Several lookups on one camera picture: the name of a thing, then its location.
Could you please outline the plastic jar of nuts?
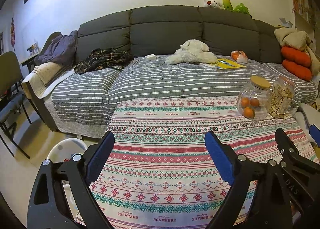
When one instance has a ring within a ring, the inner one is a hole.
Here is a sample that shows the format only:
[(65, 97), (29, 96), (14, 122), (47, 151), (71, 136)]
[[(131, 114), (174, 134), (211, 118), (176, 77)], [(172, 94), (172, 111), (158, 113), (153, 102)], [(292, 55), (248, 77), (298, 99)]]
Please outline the plastic jar of nuts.
[(295, 97), (294, 84), (284, 76), (273, 83), (269, 114), (274, 118), (284, 118)]

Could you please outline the red cushion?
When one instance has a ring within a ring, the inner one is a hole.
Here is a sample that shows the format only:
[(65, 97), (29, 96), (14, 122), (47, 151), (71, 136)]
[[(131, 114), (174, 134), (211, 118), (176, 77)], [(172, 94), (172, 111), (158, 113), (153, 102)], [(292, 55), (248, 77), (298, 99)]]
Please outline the red cushion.
[(305, 52), (295, 48), (284, 46), (281, 48), (282, 56), (289, 61), (293, 61), (298, 65), (309, 68), (311, 66), (311, 58)]
[(305, 81), (311, 81), (312, 80), (312, 73), (310, 69), (301, 66), (299, 64), (296, 64), (293, 61), (289, 60), (283, 60), (282, 62), (283, 67), (289, 71), (290, 73), (294, 74), (296, 77), (305, 80)]

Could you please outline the orange tangerine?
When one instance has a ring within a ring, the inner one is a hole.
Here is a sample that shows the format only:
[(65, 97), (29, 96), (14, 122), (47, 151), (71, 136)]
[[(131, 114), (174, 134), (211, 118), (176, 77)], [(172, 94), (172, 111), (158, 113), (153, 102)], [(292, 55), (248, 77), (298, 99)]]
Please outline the orange tangerine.
[(250, 105), (250, 99), (246, 97), (242, 97), (240, 100), (240, 105), (242, 108), (246, 108)]
[(257, 98), (251, 98), (250, 105), (255, 108), (259, 107), (260, 106), (259, 100)]
[(255, 116), (255, 110), (251, 107), (245, 107), (243, 110), (243, 116), (253, 120)]

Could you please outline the glass jar with cork lid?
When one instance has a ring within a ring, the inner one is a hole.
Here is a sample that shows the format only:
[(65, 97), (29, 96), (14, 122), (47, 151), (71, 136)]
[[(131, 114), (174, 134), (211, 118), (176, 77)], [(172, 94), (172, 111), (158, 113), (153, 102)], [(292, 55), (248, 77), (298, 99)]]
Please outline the glass jar with cork lid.
[(252, 121), (266, 118), (271, 104), (271, 84), (265, 78), (257, 75), (250, 77), (241, 90), (237, 100), (239, 113)]

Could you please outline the beige plush cushion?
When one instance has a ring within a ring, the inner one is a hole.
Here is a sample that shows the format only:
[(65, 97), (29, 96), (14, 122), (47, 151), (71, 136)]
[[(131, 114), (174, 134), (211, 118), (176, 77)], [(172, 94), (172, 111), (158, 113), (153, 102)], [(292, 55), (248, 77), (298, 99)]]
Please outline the beige plush cushion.
[(305, 31), (296, 31), (293, 28), (277, 28), (274, 35), (281, 47), (292, 47), (305, 51), (311, 44), (311, 39)]

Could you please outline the colourful patterned tablecloth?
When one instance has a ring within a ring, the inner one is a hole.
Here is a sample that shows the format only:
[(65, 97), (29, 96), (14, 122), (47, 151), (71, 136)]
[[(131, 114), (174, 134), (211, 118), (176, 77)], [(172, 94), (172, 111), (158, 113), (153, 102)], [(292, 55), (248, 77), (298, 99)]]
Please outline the colourful patterned tablecloth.
[(229, 184), (205, 144), (219, 140), (251, 161), (281, 160), (274, 139), (283, 129), (299, 153), (317, 162), (311, 143), (289, 114), (244, 118), (236, 96), (133, 99), (120, 103), (107, 127), (113, 151), (90, 190), (115, 228), (205, 228)]

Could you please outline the orange snack bag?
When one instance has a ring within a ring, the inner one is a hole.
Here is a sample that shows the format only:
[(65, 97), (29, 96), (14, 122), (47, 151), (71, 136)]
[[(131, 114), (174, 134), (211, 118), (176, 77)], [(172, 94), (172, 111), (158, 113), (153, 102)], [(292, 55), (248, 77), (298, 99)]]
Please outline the orange snack bag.
[(238, 63), (248, 63), (248, 57), (243, 51), (232, 51), (231, 57)]

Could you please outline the grey striped quilt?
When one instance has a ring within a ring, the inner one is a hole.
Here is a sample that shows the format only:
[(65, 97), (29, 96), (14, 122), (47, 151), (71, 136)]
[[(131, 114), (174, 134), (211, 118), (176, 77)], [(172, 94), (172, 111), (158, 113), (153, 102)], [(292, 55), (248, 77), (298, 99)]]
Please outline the grey striped quilt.
[(269, 82), (279, 76), (294, 84), (294, 113), (301, 103), (312, 103), (317, 83), (304, 81), (278, 63), (250, 60), (245, 68), (215, 70), (201, 64), (168, 65), (165, 56), (148, 61), (136, 58), (122, 70), (106, 68), (72, 74), (60, 82), (44, 100), (57, 129), (63, 133), (100, 138), (116, 107), (127, 100), (183, 97), (236, 96), (250, 77)]

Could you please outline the yellow book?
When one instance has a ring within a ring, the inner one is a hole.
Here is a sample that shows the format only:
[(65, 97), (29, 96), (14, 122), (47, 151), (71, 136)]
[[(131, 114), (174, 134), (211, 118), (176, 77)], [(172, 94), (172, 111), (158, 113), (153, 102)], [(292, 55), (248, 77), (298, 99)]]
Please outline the yellow book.
[(216, 63), (201, 63), (206, 67), (213, 68), (215, 70), (224, 70), (224, 69), (239, 69), (245, 68), (244, 65), (240, 65), (237, 62), (230, 59), (218, 59)]

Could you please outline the grey chair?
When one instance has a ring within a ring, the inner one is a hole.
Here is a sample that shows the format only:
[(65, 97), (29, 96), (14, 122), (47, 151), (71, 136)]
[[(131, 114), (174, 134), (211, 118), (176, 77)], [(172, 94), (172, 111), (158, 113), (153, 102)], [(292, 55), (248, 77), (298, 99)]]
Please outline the grey chair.
[(16, 125), (12, 124), (8, 127), (5, 123), (12, 113), (20, 112), (22, 108), (29, 124), (32, 124), (23, 103), (26, 95), (23, 90), (19, 89), (22, 86), (22, 78), (16, 54), (13, 51), (1, 54), (1, 96), (8, 92), (5, 96), (8, 103), (1, 109), (1, 130), (12, 144), (26, 158), (30, 159), (30, 156), (14, 141), (14, 126)]
[(47, 48), (49, 47), (49, 45), (52, 43), (52, 41), (53, 41), (56, 37), (58, 37), (58, 36), (60, 36), (60, 35), (62, 35), (61, 32), (54, 32), (54, 33), (52, 33), (52, 34), (48, 37), (48, 39), (46, 40), (45, 44), (43, 45), (43, 48), (42, 48), (42, 50), (40, 51), (39, 56), (43, 55), (44, 52), (45, 52), (45, 51), (47, 50)]

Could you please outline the cream floral pillow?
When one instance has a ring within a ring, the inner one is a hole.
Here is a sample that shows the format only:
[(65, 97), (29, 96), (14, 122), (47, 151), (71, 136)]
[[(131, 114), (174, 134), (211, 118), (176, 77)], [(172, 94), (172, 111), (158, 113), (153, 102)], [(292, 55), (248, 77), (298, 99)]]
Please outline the cream floral pillow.
[(35, 73), (44, 85), (48, 84), (54, 76), (62, 69), (62, 66), (54, 63), (47, 62), (43, 63), (39, 66), (35, 66), (33, 69), (33, 73)]

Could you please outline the green plush toy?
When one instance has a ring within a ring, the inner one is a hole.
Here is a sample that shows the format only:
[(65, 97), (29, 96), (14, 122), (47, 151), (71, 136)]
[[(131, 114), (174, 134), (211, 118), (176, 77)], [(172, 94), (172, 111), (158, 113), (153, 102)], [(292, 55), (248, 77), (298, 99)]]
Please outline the green plush toy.
[(233, 7), (230, 0), (222, 0), (222, 4), (225, 10), (230, 12), (243, 13), (245, 15), (250, 15), (249, 9), (243, 4), (240, 3), (237, 6)]

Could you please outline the small side table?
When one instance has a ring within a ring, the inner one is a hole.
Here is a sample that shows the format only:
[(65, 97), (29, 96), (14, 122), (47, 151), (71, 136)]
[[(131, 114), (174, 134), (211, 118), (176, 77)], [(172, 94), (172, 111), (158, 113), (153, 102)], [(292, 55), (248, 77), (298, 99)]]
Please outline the small side table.
[(35, 66), (35, 58), (39, 55), (40, 52), (33, 54), (32, 56), (30, 56), (29, 58), (27, 58), (25, 61), (21, 62), (21, 66), (22, 67), (27, 67), (28, 69), (28, 73), (31, 73), (34, 66)]

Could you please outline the dark plaid shirt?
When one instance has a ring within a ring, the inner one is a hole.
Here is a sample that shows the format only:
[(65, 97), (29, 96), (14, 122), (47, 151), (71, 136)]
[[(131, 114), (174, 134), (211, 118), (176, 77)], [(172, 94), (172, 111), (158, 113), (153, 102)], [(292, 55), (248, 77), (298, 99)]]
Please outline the dark plaid shirt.
[(120, 51), (115, 48), (105, 50), (98, 48), (93, 50), (84, 61), (78, 63), (74, 68), (74, 72), (76, 74), (84, 74), (106, 68), (122, 70), (132, 60), (133, 56), (127, 51)]

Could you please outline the purple jacket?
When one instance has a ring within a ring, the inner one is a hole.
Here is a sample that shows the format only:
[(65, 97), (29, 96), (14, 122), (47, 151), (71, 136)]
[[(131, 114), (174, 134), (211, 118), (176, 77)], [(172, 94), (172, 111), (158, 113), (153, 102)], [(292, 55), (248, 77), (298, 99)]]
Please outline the purple jacket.
[(78, 30), (69, 35), (58, 35), (51, 40), (48, 47), (34, 60), (35, 65), (53, 62), (62, 66), (69, 66), (74, 62), (75, 52), (78, 45)]

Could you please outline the small white plush toy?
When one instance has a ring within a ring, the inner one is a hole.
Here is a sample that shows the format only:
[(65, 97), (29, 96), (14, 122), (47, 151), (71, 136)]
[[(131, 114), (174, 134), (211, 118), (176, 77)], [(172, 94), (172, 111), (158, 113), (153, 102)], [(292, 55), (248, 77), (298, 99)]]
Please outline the small white plush toy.
[(204, 7), (223, 9), (223, 4), (220, 0), (203, 0), (203, 1), (204, 1)]

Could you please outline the white power adapter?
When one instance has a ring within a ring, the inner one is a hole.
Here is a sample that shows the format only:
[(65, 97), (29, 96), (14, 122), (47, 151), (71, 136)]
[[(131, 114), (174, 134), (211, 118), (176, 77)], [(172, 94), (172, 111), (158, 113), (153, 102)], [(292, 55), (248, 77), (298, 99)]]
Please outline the white power adapter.
[(155, 60), (156, 59), (156, 55), (154, 54), (149, 54), (147, 56), (145, 56), (146, 60)]

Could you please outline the dark grey sofa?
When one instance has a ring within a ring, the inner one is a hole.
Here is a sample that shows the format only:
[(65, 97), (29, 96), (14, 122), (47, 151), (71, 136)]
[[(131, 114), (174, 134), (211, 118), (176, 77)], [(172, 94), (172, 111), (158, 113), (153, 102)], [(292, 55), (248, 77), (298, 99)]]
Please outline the dark grey sofa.
[[(280, 54), (273, 31), (273, 26), (249, 15), (222, 9), (179, 5), (134, 8), (83, 23), (78, 29), (74, 62), (85, 60), (98, 48), (127, 51), (133, 60), (146, 60), (149, 54), (166, 58), (187, 40), (196, 39), (207, 44), (218, 57), (242, 50), (249, 61), (265, 63), (266, 58)], [(44, 104), (47, 96), (40, 99), (34, 91), (30, 92), (43, 122), (59, 132)]]

